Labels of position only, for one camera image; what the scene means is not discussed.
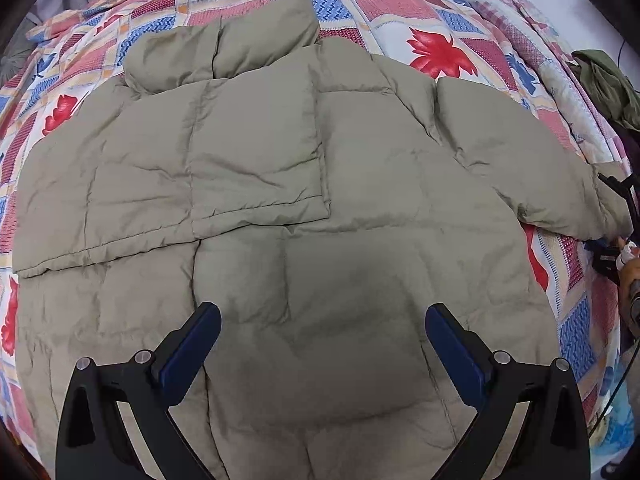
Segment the person's right hand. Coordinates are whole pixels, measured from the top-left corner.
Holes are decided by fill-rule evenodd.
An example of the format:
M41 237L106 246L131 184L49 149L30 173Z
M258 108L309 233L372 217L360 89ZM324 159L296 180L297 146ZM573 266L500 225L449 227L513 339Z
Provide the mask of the person's right hand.
M630 329L631 333L638 338L639 326L631 318L631 306L630 306L630 286L633 281L640 278L639 273L639 248L631 248L631 253L634 258L630 259L623 267L618 271L618 278L620 279L620 287L618 288L618 310L620 311L620 317Z

